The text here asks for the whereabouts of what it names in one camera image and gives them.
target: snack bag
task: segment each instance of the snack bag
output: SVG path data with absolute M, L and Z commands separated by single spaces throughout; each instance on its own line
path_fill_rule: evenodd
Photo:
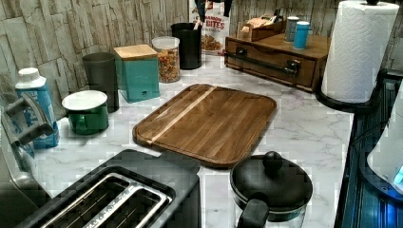
M 195 0 L 189 0 L 189 20 L 196 24 L 202 21 L 201 15 L 204 13 L 204 22 L 201 29 L 201 51 L 204 54 L 223 55 L 225 50 L 225 37 L 229 36 L 229 17 L 224 16 L 225 2 L 203 1 L 204 12 L 200 12 L 200 6 Z

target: toaster slot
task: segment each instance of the toaster slot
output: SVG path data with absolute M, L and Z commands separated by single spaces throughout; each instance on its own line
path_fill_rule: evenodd
M 86 191 L 65 210 L 43 227 L 83 227 L 94 215 L 100 213 L 113 199 L 118 197 L 129 182 L 116 177 L 107 177 Z
M 145 227 L 172 200 L 125 176 L 110 173 L 42 227 Z
M 157 207 L 162 200 L 160 196 L 145 189 L 140 189 L 120 207 L 120 213 L 113 214 L 101 227 L 139 227 L 142 221 L 148 220 L 149 222 L 155 218 L 155 213 L 153 215 L 149 215 L 149 213 L 153 208 Z

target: gray wood backsplash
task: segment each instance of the gray wood backsplash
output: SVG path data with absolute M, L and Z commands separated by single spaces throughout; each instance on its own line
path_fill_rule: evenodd
M 402 0 L 388 1 L 402 5 Z M 338 0 L 234 0 L 230 33 L 239 21 L 281 9 L 311 22 L 314 34 L 330 36 Z M 17 71 L 37 67 L 48 79 L 57 118 L 61 100 L 87 88 L 82 57 L 115 47 L 151 44 L 188 21 L 188 0 L 0 0 L 0 100 L 15 101 Z M 400 9 L 383 67 L 403 70 Z

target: paper towel roll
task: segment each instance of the paper towel roll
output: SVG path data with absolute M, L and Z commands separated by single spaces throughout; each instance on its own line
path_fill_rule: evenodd
M 371 98 L 398 5 L 344 1 L 338 5 L 322 92 L 344 103 Z

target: wooden cutting board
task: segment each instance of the wooden cutting board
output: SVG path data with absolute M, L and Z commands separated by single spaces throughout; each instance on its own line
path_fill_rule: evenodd
M 192 85 L 134 126 L 133 140 L 231 167 L 252 151 L 276 106 L 257 94 Z

